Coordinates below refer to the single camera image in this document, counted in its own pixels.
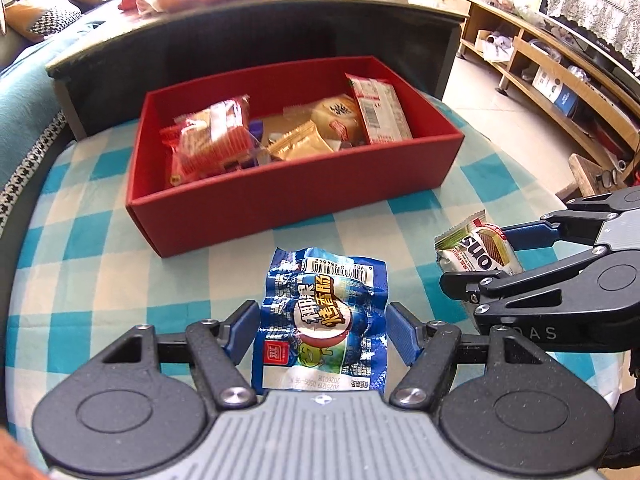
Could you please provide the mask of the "person's left hand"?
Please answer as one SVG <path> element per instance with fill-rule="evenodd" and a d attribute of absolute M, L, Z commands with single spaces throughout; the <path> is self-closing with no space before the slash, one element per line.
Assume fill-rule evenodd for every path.
<path fill-rule="evenodd" d="M 0 430 L 0 480 L 47 480 L 29 463 L 24 448 L 5 430 Z"/>

